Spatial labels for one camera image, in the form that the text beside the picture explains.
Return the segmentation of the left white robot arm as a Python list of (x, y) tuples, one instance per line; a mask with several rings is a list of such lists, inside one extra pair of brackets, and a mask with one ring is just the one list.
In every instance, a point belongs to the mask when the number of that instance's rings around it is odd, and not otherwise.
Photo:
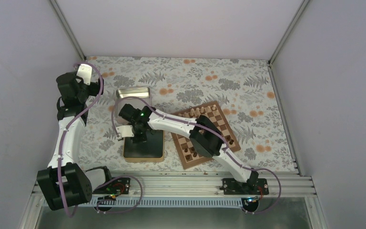
[(56, 83), (59, 135), (51, 161), (37, 173), (37, 183), (51, 210), (88, 203), (93, 191), (108, 193), (113, 179), (106, 166), (83, 171), (77, 164), (81, 138), (87, 124), (87, 99), (100, 94), (99, 83), (91, 82), (91, 73), (81, 70), (62, 74)]

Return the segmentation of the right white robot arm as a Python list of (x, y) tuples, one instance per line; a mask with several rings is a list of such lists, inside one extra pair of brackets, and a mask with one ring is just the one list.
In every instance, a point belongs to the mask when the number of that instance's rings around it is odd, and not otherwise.
[(231, 151), (221, 131), (208, 117), (204, 115), (198, 118), (179, 117), (148, 105), (138, 109), (131, 104), (125, 104), (119, 116), (128, 124), (112, 126), (118, 140), (130, 137), (135, 142), (143, 142), (147, 139), (146, 132), (152, 130), (183, 136), (190, 139), (198, 154), (212, 158), (227, 168), (244, 194), (251, 194), (257, 189), (258, 173), (253, 168), (242, 165), (241, 160)]

